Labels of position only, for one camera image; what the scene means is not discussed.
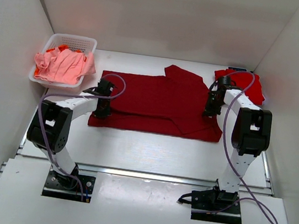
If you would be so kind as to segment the dark red t-shirt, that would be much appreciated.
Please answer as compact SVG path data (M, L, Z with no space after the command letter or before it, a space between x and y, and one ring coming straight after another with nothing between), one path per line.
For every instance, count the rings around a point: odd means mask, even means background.
M202 115L209 89L201 76L171 65L161 76L106 70L103 77L115 84L113 95L122 95L111 101L109 117L91 115L89 126L219 142L217 118Z

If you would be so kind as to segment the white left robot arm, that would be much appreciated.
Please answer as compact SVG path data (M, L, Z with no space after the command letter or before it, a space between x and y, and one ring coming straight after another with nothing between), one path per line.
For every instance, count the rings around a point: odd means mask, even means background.
M40 149L51 162L54 178L66 190L79 188L79 167L66 149L72 120L86 113L107 117L110 115L114 84L101 79L96 87L85 89L79 95L65 95L57 102L44 99L29 125L26 138Z

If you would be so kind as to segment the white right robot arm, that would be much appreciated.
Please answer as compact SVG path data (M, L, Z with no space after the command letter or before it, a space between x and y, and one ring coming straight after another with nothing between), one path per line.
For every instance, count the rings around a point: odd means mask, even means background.
M269 146L272 113L252 103L230 76L220 77L212 84L203 116L220 115L223 105L228 106L227 112L236 114L231 136L233 151L224 173L208 194L212 204L229 205L237 200L241 178L249 165Z

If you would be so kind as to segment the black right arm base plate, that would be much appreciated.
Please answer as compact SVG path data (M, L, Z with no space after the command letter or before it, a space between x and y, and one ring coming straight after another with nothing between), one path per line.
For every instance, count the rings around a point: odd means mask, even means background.
M242 224L240 204L238 202L218 200L213 190L193 190L180 196L177 203L191 205L190 218L192 220Z

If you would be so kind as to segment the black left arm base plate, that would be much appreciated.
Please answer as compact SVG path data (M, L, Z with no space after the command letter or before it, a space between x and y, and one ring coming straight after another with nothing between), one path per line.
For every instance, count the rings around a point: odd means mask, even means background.
M96 177L79 173L77 178L78 180L75 180L50 169L44 182L42 196L90 203Z

